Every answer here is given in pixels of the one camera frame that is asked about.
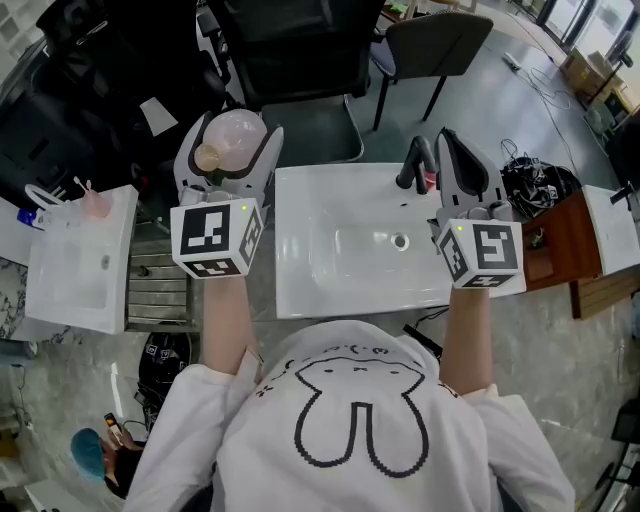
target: white sink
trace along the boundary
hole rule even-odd
[[[431,240],[433,189],[402,190],[402,164],[276,170],[278,318],[417,309],[449,303],[451,277]],[[408,240],[401,249],[394,241]],[[525,290],[524,278],[492,296]]]
[[[106,218],[82,215],[69,223],[58,219],[34,239],[27,274],[27,316],[109,334],[124,330],[138,192],[127,185],[100,195],[112,204]],[[59,208],[73,210],[74,205]],[[73,211],[77,215],[81,210]]]

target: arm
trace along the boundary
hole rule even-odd
[[[493,384],[489,291],[452,289],[440,380],[482,418],[489,466],[524,509],[573,510],[575,494],[540,427],[519,396]]]
[[[224,425],[255,386],[257,364],[240,368],[256,345],[244,278],[210,279],[204,288],[203,364],[186,368],[171,386],[125,512],[177,512],[208,485]]]
[[[236,375],[245,351],[258,353],[244,277],[208,279],[204,284],[202,364]]]
[[[451,289],[440,380],[461,395],[493,383],[489,291]]]

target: chair leg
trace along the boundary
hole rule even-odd
[[[376,110],[376,120],[373,123],[373,131],[375,132],[380,125],[380,117],[384,108],[384,100],[387,98],[387,88],[389,87],[389,77],[384,75],[382,78],[382,89],[380,89],[380,97],[378,98],[378,109]]]
[[[438,99],[438,95],[440,94],[440,91],[442,90],[446,79],[446,76],[441,76],[440,80],[438,80],[438,85],[436,85],[436,90],[433,91],[433,96],[431,96],[431,101],[429,101],[429,106],[427,107],[427,111],[424,113],[422,122],[425,122],[427,120],[427,117],[429,117],[429,114],[433,110],[433,106],[436,104],[436,100]]]

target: faucet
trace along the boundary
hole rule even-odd
[[[396,184],[403,189],[411,188],[416,180],[416,192],[420,195],[427,193],[427,182],[420,170],[420,162],[427,171],[436,172],[436,160],[433,157],[429,141],[421,135],[416,135],[409,146],[409,153],[404,161],[400,174],[396,176]]]

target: box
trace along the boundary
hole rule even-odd
[[[518,222],[450,219],[437,245],[454,288],[497,288],[524,273]]]
[[[594,52],[585,58],[577,48],[571,50],[560,70],[569,87],[587,97],[593,96],[613,72],[613,68],[602,54]],[[620,77],[614,76],[607,84],[607,89],[620,87],[623,83]]]
[[[263,228],[253,198],[171,208],[171,255],[195,279],[245,276]]]

